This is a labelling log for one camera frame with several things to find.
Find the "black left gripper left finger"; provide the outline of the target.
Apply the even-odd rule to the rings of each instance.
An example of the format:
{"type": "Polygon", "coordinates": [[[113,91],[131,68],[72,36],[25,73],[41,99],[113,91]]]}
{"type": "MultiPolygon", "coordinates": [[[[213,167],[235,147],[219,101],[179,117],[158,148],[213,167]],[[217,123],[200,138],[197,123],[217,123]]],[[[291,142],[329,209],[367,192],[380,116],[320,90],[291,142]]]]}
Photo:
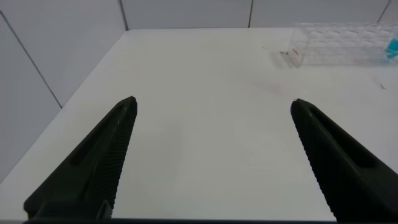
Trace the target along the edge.
{"type": "Polygon", "coordinates": [[[118,102],[24,202],[30,220],[110,217],[137,116],[137,101],[118,102]]]}

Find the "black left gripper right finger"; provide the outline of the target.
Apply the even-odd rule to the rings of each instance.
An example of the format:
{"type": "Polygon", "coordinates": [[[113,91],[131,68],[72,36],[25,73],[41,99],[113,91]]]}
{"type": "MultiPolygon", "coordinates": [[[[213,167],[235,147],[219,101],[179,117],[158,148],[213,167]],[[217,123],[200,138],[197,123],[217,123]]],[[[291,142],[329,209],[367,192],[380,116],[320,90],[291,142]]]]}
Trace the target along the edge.
{"type": "Polygon", "coordinates": [[[290,106],[325,200],[339,222],[396,222],[397,173],[315,105],[290,106]]]}

